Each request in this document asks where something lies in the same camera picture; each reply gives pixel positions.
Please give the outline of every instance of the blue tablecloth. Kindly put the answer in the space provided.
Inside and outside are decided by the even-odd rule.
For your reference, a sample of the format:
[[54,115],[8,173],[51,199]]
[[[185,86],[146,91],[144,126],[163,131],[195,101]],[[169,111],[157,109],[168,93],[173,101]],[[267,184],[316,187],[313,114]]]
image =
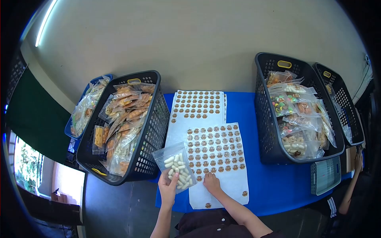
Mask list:
[[[310,163],[299,165],[263,165],[259,159],[257,123],[254,93],[227,92],[227,122],[238,122],[245,151],[250,201],[245,205],[257,216],[271,215],[305,206],[320,200],[332,191],[320,196],[311,194]],[[174,94],[166,94],[171,110]],[[161,206],[157,189],[156,206]],[[172,208],[177,212],[194,211],[189,204],[188,190],[176,195]]]

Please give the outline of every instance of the white wall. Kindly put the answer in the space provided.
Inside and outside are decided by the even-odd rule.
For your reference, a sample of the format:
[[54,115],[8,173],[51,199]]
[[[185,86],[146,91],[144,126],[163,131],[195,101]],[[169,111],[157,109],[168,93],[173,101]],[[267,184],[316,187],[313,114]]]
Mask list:
[[[31,46],[39,26],[27,36]],[[251,64],[261,51],[324,64],[353,96],[365,63],[355,28],[332,0],[58,0],[32,50],[72,102],[102,74],[150,69],[165,93],[254,91]]]
[[58,104],[60,104],[68,112],[72,113],[76,104],[74,104],[49,78],[44,69],[40,66],[38,60],[35,58],[29,42],[24,41],[22,43],[21,54],[25,62],[28,64],[31,73],[41,84],[41,86],[49,93],[50,96],[52,96],[54,100],[56,100],[56,102],[58,102]]

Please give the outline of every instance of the black plastic basket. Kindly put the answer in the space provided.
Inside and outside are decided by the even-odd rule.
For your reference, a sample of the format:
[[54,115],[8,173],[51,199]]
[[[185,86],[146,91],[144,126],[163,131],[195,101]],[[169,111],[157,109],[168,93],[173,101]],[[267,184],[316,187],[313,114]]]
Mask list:
[[[138,142],[131,157],[129,167],[126,174],[121,177],[110,174],[99,162],[106,160],[106,154],[93,155],[93,133],[95,125],[104,126],[105,124],[105,121],[100,119],[98,114],[104,103],[107,101],[109,95],[116,92],[114,85],[124,84],[127,83],[128,80],[132,79],[140,79],[142,83],[153,83],[156,84],[156,87],[154,94],[152,95],[152,103],[148,108],[146,120],[143,124]],[[163,148],[170,118],[168,106],[161,91],[160,81],[160,74],[154,70],[133,73],[110,81],[94,109],[87,127],[85,128],[85,132],[83,133],[81,143],[78,147],[76,155],[77,161],[86,171],[114,186],[121,185],[127,181],[139,181],[156,178],[159,168],[156,165],[151,153]]]
[[[259,152],[261,162],[265,164],[290,164],[311,163],[333,158],[343,153],[344,141],[341,134],[342,128],[332,101],[329,98],[325,85],[316,74],[315,70],[307,63],[298,59],[271,53],[258,53],[255,56],[257,66],[255,86],[255,113],[258,126]],[[330,145],[325,151],[324,157],[310,160],[297,160],[291,157],[283,147],[280,137],[277,118],[272,109],[269,91],[265,78],[269,71],[291,71],[299,77],[304,77],[301,83],[307,87],[314,87],[317,97],[323,99],[325,108],[336,132],[335,141],[337,148]]]
[[331,83],[333,90],[335,91],[334,101],[341,106],[341,112],[338,112],[338,117],[340,118],[341,126],[348,125],[352,131],[352,143],[350,143],[343,133],[345,147],[349,148],[354,145],[359,145],[364,142],[364,134],[362,131],[361,123],[351,96],[349,95],[348,89],[345,86],[344,80],[335,71],[325,67],[322,64],[315,63],[313,65],[314,69],[318,73],[319,77],[323,80],[324,84]]

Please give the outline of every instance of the white paper sheet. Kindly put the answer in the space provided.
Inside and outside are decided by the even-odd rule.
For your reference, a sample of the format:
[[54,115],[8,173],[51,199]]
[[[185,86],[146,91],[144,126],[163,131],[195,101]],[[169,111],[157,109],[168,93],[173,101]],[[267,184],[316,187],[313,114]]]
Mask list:
[[205,173],[209,171],[219,178],[221,188],[226,194],[242,205],[248,204],[247,168],[238,123],[219,124],[214,125],[212,131],[208,129],[197,126],[192,132],[185,134],[189,167],[199,181],[189,188],[190,205],[193,209],[223,207],[202,184]]
[[185,142],[190,127],[218,125],[223,121],[224,92],[178,90],[173,98],[165,146]]

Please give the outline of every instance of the floor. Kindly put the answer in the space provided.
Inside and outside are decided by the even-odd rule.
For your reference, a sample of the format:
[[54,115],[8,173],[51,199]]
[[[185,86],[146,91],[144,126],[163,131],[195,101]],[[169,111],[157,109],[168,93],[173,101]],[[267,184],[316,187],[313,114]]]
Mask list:
[[[159,208],[155,207],[157,184],[148,181],[126,182],[111,186],[92,174],[85,176],[83,222],[86,237],[149,237],[155,227]],[[172,212],[170,237],[183,213]],[[285,237],[320,237],[326,217],[298,208],[260,219]]]

